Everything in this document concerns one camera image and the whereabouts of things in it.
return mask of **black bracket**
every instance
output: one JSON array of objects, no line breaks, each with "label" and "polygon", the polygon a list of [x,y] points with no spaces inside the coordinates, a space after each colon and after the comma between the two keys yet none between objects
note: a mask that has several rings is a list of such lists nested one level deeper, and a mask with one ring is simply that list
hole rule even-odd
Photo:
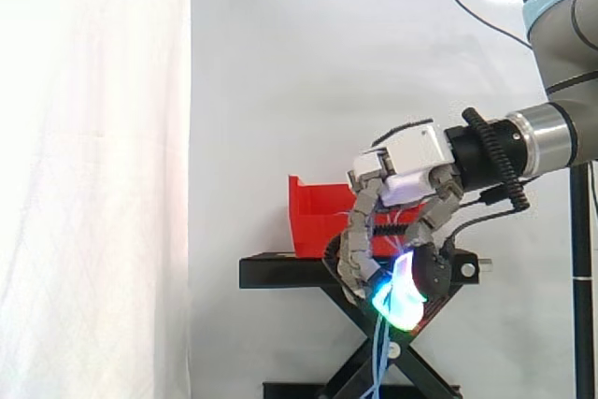
[{"label": "black bracket", "polygon": [[[385,266],[392,261],[378,259]],[[472,276],[466,277],[462,267],[471,264]],[[438,312],[465,284],[479,283],[477,256],[457,249],[452,262],[452,280],[448,295],[426,303],[424,318],[410,333],[391,330],[391,341],[401,351],[389,366],[395,365],[413,383],[413,386],[385,386],[383,399],[461,399],[459,387],[449,385],[411,347],[411,343],[432,321]],[[272,383],[263,384],[263,399],[357,399],[372,385],[372,341],[376,323],[373,309],[357,308],[351,304],[340,286],[330,276],[319,259],[297,259],[291,253],[263,253],[239,262],[239,287],[241,289],[285,289],[318,287],[366,335],[365,341],[340,367],[325,385]]]}]

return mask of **green light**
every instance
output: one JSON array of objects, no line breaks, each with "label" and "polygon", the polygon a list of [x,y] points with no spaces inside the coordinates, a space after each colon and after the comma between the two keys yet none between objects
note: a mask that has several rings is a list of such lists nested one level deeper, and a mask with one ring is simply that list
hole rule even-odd
[{"label": "green light", "polygon": [[412,264],[413,251],[399,257],[394,263],[392,280],[381,286],[372,299],[378,313],[402,331],[411,331],[418,325],[426,302],[413,282]]}]

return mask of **metal frame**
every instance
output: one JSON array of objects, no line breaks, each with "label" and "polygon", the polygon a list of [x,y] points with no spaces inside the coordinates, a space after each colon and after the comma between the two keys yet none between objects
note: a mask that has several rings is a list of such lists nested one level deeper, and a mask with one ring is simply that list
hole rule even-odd
[{"label": "metal frame", "polygon": [[[381,265],[389,264],[386,258],[378,259]],[[461,266],[472,264],[476,273],[466,278]],[[413,383],[412,386],[387,386],[381,389],[382,398],[401,399],[461,399],[459,387],[450,386],[410,346],[413,340],[432,321],[464,284],[479,283],[477,256],[458,250],[455,254],[452,283],[449,294],[441,300],[426,303],[425,315],[420,325],[411,333],[397,329],[391,331],[391,341],[401,348],[396,359],[389,359]],[[297,259],[290,253],[263,253],[239,262],[239,287],[241,289],[284,289],[318,287],[366,335],[365,341],[338,369],[325,385],[300,383],[263,384],[263,399],[356,399],[372,385],[372,342],[376,311],[357,308],[347,301],[341,287],[326,271],[319,259]]]},{"label": "metal frame", "polygon": [[588,164],[582,164],[571,168],[569,173],[577,399],[596,397],[589,168]]}]

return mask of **red bin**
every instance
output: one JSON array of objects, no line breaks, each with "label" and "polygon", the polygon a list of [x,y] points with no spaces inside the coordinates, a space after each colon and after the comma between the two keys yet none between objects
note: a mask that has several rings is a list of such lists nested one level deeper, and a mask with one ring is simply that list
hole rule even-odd
[{"label": "red bin", "polygon": [[[328,242],[347,226],[349,211],[355,195],[347,184],[304,185],[298,177],[289,177],[289,219],[292,243],[299,258],[321,258]],[[421,207],[395,213],[378,215],[379,224],[394,222],[411,223]],[[395,237],[376,237],[372,250],[376,256],[397,254]]]}]

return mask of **light blue robot joint cap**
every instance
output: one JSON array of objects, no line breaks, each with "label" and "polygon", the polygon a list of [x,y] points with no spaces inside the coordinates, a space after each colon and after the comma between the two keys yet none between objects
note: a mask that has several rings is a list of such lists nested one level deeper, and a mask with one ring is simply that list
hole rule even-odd
[{"label": "light blue robot joint cap", "polygon": [[528,37],[532,27],[535,22],[540,19],[540,16],[562,1],[563,0],[528,0],[525,3],[523,6],[523,20],[525,21]]}]

